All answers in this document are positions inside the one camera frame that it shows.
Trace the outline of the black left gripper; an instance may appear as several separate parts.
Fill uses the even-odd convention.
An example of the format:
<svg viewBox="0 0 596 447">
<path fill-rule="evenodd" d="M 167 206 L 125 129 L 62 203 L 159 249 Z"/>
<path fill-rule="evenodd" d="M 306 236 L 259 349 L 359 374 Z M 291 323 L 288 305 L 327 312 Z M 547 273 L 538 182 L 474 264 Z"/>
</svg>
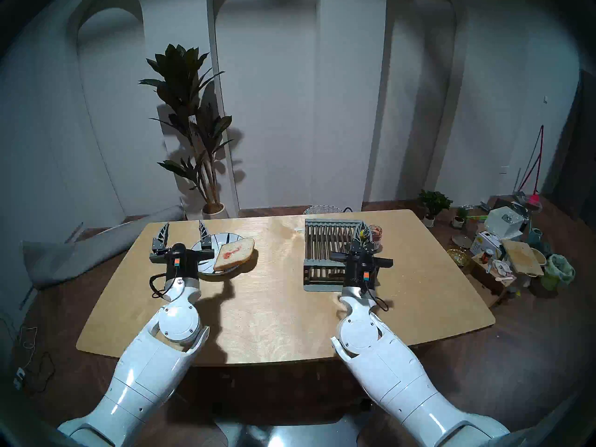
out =
<svg viewBox="0 0 596 447">
<path fill-rule="evenodd" d="M 149 260 L 153 264 L 166 265 L 166 272 L 150 277 L 149 285 L 155 289 L 154 281 L 165 277 L 164 289 L 170 289 L 176 278 L 190 278 L 198 280 L 198 264 L 215 258 L 215 251 L 212 249 L 212 236 L 199 220 L 200 241 L 199 250 L 189 249 L 183 243 L 176 243 L 167 248 L 169 222 L 166 222 L 157 236 L 152 240 Z"/>
</svg>

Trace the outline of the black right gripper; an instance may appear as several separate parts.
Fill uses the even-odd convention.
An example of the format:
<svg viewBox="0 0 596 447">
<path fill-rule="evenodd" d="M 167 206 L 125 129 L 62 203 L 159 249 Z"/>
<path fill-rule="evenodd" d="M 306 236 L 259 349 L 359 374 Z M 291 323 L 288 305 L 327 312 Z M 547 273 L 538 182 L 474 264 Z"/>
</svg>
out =
<svg viewBox="0 0 596 447">
<path fill-rule="evenodd" d="M 376 252 L 374 236 L 375 232 L 368 224 L 359 222 L 352 232 L 350 252 L 330 253 L 331 261 L 345 264 L 344 287 L 358 287 L 362 291 L 375 290 L 379 269 L 393 266 L 393 259 L 373 256 L 372 253 Z"/>
</svg>

